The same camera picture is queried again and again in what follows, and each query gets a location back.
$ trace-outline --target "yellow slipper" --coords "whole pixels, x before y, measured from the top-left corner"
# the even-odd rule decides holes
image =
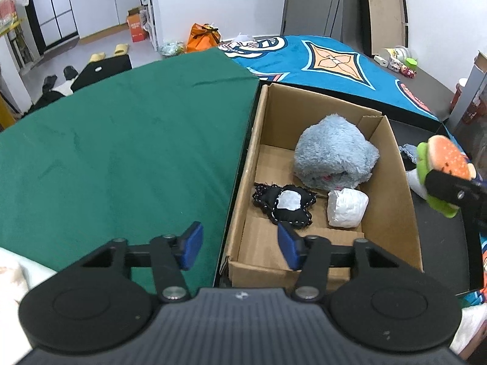
[[[91,58],[89,58],[89,62],[99,62],[100,60],[103,60],[106,57],[105,52],[100,52],[100,53],[94,53]]]
[[[128,52],[128,43],[119,43],[116,47],[115,47],[115,52],[114,52],[114,56],[122,56],[122,55],[126,55]]]

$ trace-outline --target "tiled floor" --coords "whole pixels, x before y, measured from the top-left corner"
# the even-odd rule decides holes
[[[72,49],[47,60],[30,70],[23,76],[23,82],[32,100],[36,102],[42,94],[42,84],[48,75],[57,75],[58,80],[54,86],[59,86],[66,80],[63,70],[67,65],[72,65],[78,72],[81,72],[93,53],[105,52],[107,57],[113,55],[115,46],[119,43],[128,43],[128,54],[132,67],[139,67],[160,59],[154,51],[150,40],[133,43],[128,30],[109,35],[101,40],[93,41],[85,45],[79,43]]]

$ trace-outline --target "green lid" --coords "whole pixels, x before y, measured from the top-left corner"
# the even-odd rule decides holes
[[[412,70],[416,70],[416,67],[418,66],[418,62],[416,62],[416,60],[414,60],[412,57],[406,58],[404,64]]]

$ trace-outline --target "gray ribbed surface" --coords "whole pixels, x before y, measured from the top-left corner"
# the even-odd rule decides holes
[[[163,307],[142,335],[113,351],[70,358],[34,350],[20,362],[21,365],[460,363],[463,362],[448,349],[402,357],[365,349],[339,334],[318,306],[293,302],[280,289],[201,289],[190,302]]]

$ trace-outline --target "black circular disc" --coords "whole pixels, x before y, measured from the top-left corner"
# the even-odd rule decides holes
[[[424,274],[375,269],[341,286],[330,312],[357,342],[392,352],[449,344],[461,320],[456,298]]]
[[[33,346],[87,354],[130,339],[151,313],[150,297],[136,283],[109,269],[79,268],[31,290],[19,320]]]

